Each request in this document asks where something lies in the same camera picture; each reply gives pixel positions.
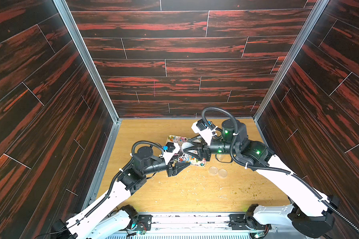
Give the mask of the clear plastic jar lid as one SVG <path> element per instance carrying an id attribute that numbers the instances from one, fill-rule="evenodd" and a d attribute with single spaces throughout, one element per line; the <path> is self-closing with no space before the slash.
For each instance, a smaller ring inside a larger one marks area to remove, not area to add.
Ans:
<path id="1" fill-rule="evenodd" d="M 219 171 L 219 169 L 217 167 L 215 167 L 215 166 L 211 166 L 208 169 L 209 174 L 212 175 L 212 176 L 218 175 L 218 171 Z"/>

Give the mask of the white-lidded candy jar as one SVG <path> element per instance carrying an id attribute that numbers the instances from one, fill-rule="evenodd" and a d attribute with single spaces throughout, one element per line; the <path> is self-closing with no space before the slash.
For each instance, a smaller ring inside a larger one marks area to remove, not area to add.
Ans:
<path id="1" fill-rule="evenodd" d="M 191 163 L 192 156 L 186 153 L 183 153 L 181 156 L 178 156 L 177 162 L 180 163 Z"/>

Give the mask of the clear candy jar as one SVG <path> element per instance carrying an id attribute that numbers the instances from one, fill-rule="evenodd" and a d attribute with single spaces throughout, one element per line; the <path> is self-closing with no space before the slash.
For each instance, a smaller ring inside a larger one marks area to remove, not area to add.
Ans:
<path id="1" fill-rule="evenodd" d="M 224 155 L 223 154 L 216 154 L 215 155 L 215 159 L 219 162 L 224 163 L 223 159 L 224 159 Z"/>

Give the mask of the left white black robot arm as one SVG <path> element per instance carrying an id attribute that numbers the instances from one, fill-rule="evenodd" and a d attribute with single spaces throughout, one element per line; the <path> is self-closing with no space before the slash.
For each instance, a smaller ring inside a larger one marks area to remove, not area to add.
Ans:
<path id="1" fill-rule="evenodd" d="M 144 226 L 139 214 L 127 205 L 115 214 L 112 211 L 136 193 L 155 173 L 165 171 L 169 177 L 189 166 L 176 163 L 181 147 L 168 142 L 165 146 L 138 141 L 132 146 L 131 159 L 113 177 L 108 190 L 94 203 L 67 221 L 58 220 L 51 228 L 52 239 L 104 239 L 120 230 L 133 230 Z"/>

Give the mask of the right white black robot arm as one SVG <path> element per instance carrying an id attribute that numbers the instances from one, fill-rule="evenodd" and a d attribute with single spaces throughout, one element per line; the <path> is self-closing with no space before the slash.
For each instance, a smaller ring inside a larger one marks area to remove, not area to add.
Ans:
<path id="1" fill-rule="evenodd" d="M 230 112 L 206 107 L 201 120 L 193 123 L 197 135 L 182 144 L 182 150 L 198 160 L 209 161 L 211 155 L 230 155 L 231 162 L 267 178 L 285 193 L 290 204 L 265 207 L 252 204 L 243 219 L 233 219 L 232 228 L 257 230 L 255 239 L 264 238 L 271 226 L 293 227 L 306 237 L 328 238 L 337 215 L 359 236 L 359 228 L 338 211 L 339 199 L 318 191 L 293 172 L 266 144 L 248 138 L 246 125 Z"/>

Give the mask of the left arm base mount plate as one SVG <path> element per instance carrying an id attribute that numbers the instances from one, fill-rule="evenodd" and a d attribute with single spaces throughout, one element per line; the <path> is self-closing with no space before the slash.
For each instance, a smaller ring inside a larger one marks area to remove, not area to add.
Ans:
<path id="1" fill-rule="evenodd" d="M 127 229 L 129 231 L 150 231 L 152 226 L 152 215 L 149 214 L 139 214 L 134 216 Z"/>

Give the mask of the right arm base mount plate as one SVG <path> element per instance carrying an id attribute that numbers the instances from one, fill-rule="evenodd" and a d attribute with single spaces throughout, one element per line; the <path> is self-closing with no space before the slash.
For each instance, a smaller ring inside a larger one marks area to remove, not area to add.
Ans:
<path id="1" fill-rule="evenodd" d="M 228 226 L 233 230 L 256 230 L 257 223 L 253 217 L 253 213 L 230 214 Z"/>

